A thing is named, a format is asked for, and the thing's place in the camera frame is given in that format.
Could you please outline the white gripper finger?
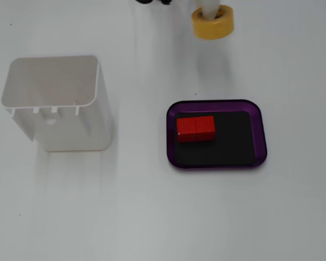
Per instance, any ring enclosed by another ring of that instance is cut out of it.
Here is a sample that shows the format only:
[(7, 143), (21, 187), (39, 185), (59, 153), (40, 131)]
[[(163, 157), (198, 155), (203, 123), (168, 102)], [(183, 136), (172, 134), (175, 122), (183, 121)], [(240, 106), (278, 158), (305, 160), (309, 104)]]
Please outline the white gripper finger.
[(219, 10), (220, 0), (197, 0), (197, 8), (201, 8), (206, 20), (214, 20)]

